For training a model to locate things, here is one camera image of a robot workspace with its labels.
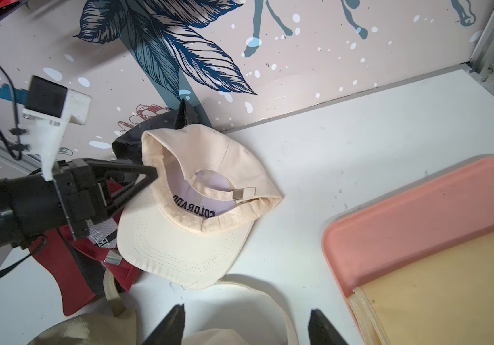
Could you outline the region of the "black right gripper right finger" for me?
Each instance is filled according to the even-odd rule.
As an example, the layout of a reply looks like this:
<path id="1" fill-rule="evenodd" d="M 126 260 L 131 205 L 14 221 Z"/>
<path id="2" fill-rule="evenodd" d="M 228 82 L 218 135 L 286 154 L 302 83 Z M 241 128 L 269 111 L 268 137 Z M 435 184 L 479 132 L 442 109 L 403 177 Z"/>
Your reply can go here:
<path id="1" fill-rule="evenodd" d="M 311 310 L 307 329 L 311 345 L 348 344 L 320 309 Z"/>

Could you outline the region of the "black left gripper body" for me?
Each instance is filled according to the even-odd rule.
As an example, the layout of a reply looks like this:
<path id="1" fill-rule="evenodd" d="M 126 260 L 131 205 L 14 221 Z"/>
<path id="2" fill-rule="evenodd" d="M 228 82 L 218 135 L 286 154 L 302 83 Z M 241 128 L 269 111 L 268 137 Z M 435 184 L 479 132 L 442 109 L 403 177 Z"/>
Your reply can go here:
<path id="1" fill-rule="evenodd" d="M 90 227 L 109 219 L 101 160 L 59 161 L 53 182 L 74 240 L 90 235 Z"/>

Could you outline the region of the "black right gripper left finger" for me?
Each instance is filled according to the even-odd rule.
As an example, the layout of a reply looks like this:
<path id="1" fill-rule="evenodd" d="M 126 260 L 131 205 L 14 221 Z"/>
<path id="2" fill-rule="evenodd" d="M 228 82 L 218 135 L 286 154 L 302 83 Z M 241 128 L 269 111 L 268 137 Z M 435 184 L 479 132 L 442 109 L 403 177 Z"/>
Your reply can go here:
<path id="1" fill-rule="evenodd" d="M 185 306 L 174 306 L 145 339 L 143 345 L 181 345 L 185 330 L 185 319 Z"/>

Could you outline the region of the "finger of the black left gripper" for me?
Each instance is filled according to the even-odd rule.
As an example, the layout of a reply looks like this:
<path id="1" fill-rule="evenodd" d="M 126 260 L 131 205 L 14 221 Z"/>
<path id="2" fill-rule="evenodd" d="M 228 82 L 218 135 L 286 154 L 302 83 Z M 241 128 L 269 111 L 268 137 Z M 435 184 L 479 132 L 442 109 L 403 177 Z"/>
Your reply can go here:
<path id="1" fill-rule="evenodd" d="M 138 182 L 130 183 L 113 191 L 114 182 L 105 174 L 100 178 L 100 221 L 113 218 L 118 212 L 137 197 L 140 192 L 149 187 L 156 180 L 156 174 L 140 174 Z"/>
<path id="2" fill-rule="evenodd" d="M 158 178 L 157 169 L 145 165 L 132 165 L 121 162 L 85 158 L 95 180 L 105 182 L 113 179 L 125 187 L 145 188 Z"/>

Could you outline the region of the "khaki baseball cap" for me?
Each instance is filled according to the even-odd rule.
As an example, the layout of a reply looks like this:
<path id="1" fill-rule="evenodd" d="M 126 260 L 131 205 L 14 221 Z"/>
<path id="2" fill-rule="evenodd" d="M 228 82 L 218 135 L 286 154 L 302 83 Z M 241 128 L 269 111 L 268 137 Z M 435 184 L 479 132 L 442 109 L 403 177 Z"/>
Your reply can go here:
<path id="1" fill-rule="evenodd" d="M 136 344 L 136 311 L 127 308 L 110 271 L 103 277 L 103 289 L 110 315 L 85 313 L 40 333 L 31 344 Z"/>

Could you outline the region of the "cream Colorado baseball cap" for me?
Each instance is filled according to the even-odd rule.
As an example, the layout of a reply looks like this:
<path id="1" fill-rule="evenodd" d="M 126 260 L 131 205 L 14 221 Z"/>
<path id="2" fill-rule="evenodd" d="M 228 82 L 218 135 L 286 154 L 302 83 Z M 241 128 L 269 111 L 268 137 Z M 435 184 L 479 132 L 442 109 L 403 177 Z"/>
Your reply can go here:
<path id="1" fill-rule="evenodd" d="M 195 303 L 183 344 L 300 343 L 290 315 L 265 291 L 224 280 L 210 292 Z"/>

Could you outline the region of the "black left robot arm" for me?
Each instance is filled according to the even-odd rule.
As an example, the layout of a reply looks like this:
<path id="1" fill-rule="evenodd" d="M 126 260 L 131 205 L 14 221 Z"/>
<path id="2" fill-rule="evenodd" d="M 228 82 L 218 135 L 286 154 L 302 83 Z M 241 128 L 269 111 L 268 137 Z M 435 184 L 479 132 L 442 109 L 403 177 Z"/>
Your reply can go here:
<path id="1" fill-rule="evenodd" d="M 114 217 L 158 178 L 156 168 L 96 159 L 59 162 L 52 180 L 40 173 L 0 180 L 0 247 L 27 248 L 44 232 L 90 227 Z"/>

